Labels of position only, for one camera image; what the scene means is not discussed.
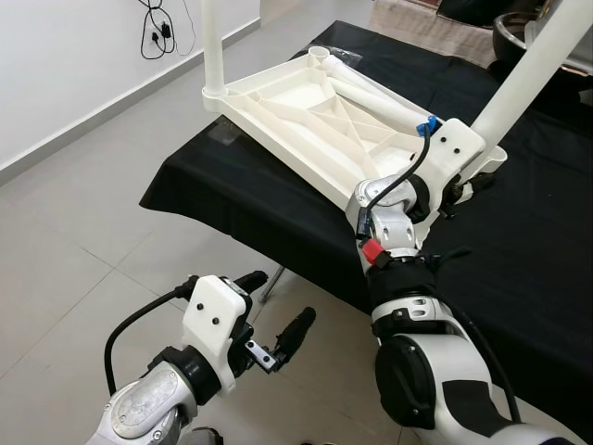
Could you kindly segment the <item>black tablecloth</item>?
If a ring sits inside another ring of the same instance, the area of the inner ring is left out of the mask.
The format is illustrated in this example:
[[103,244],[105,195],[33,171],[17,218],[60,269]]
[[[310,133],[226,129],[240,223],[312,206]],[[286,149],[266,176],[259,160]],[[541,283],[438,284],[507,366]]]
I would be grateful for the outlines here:
[[[444,296],[477,323],[517,398],[589,442],[593,429],[593,109],[550,90],[503,140],[509,159],[491,189],[436,222],[428,253],[469,248],[439,275]],[[347,217],[228,120],[218,119],[162,162],[143,207],[211,226],[359,311],[344,327],[352,364],[329,352],[322,315],[314,351],[292,372],[326,374],[317,389],[346,389],[380,412],[376,340]]]

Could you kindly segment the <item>beige textured cloth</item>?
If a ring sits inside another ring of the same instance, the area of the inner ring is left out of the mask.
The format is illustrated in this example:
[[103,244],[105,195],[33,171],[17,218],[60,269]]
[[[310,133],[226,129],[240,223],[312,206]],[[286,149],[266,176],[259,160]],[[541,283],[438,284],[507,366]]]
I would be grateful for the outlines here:
[[493,32],[437,14],[414,0],[374,0],[368,29],[442,56],[465,59],[487,68],[497,56]]

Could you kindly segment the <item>grey robot left foot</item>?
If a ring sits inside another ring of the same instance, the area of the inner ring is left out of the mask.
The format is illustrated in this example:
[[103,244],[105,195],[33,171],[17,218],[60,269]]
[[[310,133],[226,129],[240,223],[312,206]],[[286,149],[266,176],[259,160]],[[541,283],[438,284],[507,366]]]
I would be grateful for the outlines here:
[[178,445],[223,445],[223,437],[216,429],[200,427],[191,429]]

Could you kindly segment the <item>metal folding table leg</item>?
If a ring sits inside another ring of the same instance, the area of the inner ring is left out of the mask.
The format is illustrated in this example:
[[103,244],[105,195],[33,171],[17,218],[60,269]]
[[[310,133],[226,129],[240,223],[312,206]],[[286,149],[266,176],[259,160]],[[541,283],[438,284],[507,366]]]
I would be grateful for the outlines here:
[[283,266],[279,266],[275,268],[275,271],[268,273],[268,280],[266,284],[261,286],[258,291],[254,293],[255,301],[258,303],[259,306],[266,305],[268,301],[271,300],[271,293],[272,290],[278,285],[281,276],[283,276],[285,272],[285,268]]

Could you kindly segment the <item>black round pan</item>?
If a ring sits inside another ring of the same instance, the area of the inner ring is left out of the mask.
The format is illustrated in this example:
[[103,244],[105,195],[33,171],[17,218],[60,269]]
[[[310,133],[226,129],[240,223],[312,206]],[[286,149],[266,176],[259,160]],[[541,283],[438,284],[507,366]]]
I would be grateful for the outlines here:
[[542,29],[541,25],[535,25],[537,19],[537,13],[529,12],[508,12],[496,17],[493,21],[493,51],[498,62],[510,65],[520,62],[522,55],[528,51],[528,25],[533,25],[533,32]]

